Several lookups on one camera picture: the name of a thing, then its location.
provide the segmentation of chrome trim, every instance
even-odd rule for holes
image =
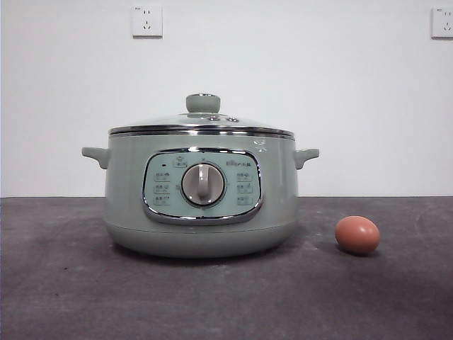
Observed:
[[[148,130],[148,131],[141,131],[141,130],[134,130],[130,129],[128,131],[122,131],[121,127],[117,127],[115,129],[111,129],[109,131],[109,137],[126,137],[126,136],[149,136],[149,135],[216,135],[216,136],[251,136],[251,137],[269,137],[269,138],[283,138],[286,140],[295,140],[294,139],[294,134],[292,132],[289,132],[291,135],[284,135],[282,133],[271,133],[268,132],[268,130],[273,130],[273,129],[267,129],[264,127],[260,127],[259,129],[261,130],[256,130],[258,128],[254,128],[255,130],[250,130],[250,129],[240,129],[236,127],[228,127],[232,129],[218,129],[218,130],[201,130],[197,129],[196,127],[193,126],[188,126],[185,129],[182,130]]]
[[[189,94],[188,97],[218,97],[215,94],[211,93],[194,93],[194,94]]]
[[[258,202],[250,209],[247,210],[246,212],[242,212],[241,214],[236,214],[236,215],[229,215],[229,216],[220,216],[220,217],[196,217],[196,216],[175,216],[175,215],[167,215],[162,212],[159,212],[153,208],[151,208],[148,205],[147,199],[144,195],[144,189],[145,189],[145,183],[147,179],[147,172],[149,168],[149,162],[155,157],[160,154],[172,154],[172,153],[178,153],[178,152],[221,152],[221,153],[228,153],[228,154],[233,154],[233,153],[242,153],[246,154],[256,164],[256,168],[258,170],[258,185],[260,187],[260,197],[258,199]],[[261,168],[258,160],[256,159],[255,155],[245,151],[245,150],[232,150],[232,149],[226,149],[226,148],[211,148],[211,147],[189,147],[189,148],[182,148],[182,149],[165,149],[165,150],[159,150],[158,152],[152,154],[150,158],[147,161],[147,165],[145,166],[144,170],[144,175],[143,175],[143,186],[142,186],[142,203],[143,203],[143,208],[145,213],[152,218],[153,220],[156,220],[161,223],[167,223],[167,224],[172,224],[172,225],[228,225],[231,223],[241,223],[250,220],[253,216],[256,215],[256,213],[260,210],[261,206],[263,205],[264,201],[264,192],[263,188],[261,187]]]

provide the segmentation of egg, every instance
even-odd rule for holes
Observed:
[[[338,222],[335,238],[345,250],[365,255],[377,248],[381,236],[377,226],[367,218],[347,216]]]

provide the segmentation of dark gray surface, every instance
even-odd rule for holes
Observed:
[[[301,198],[282,246],[177,260],[115,246],[101,198],[2,200],[2,339],[453,339],[453,198]],[[339,251],[346,215],[378,252]]]

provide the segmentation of lid handle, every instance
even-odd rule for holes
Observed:
[[[185,97],[185,106],[191,113],[218,113],[220,97],[210,93],[196,93]]]

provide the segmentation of wall outlet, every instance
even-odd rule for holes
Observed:
[[[453,7],[431,10],[431,37],[453,38]]]
[[[132,36],[162,36],[162,6],[132,7]]]

